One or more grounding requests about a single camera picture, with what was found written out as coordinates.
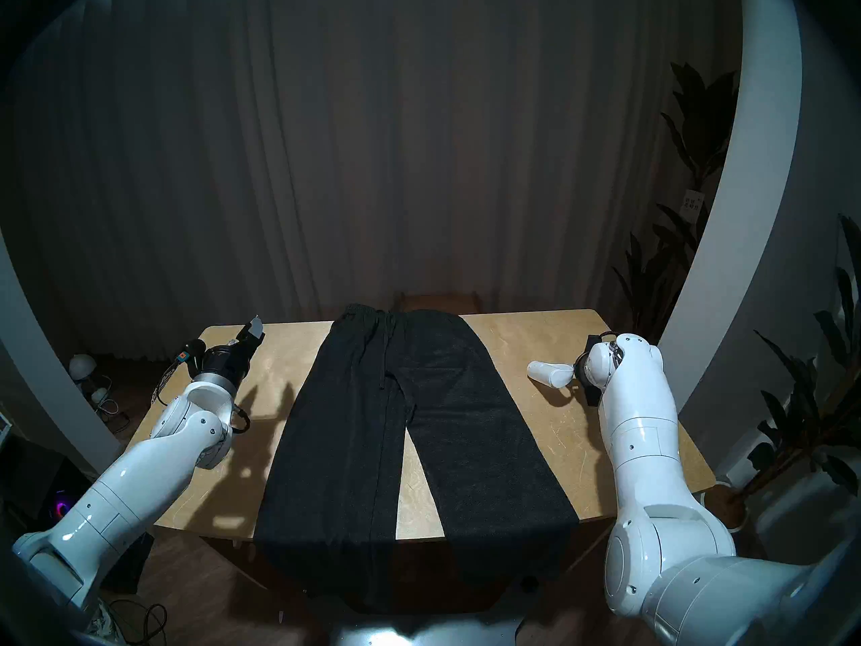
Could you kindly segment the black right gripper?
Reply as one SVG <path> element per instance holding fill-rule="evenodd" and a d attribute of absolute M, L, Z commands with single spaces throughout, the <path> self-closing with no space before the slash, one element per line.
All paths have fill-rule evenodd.
<path fill-rule="evenodd" d="M 573 365 L 573 375 L 580 384 L 588 406 L 598 406 L 606 388 L 605 333 L 591 334 L 586 347 Z"/>

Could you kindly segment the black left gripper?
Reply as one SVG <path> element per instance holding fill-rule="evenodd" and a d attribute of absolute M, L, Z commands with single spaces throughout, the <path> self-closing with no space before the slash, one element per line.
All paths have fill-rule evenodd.
<path fill-rule="evenodd" d="M 241 341 L 206 350 L 199 375 L 217 375 L 229 383 L 241 383 L 250 372 L 252 357 L 264 335 L 263 322 L 256 315 L 241 330 Z"/>

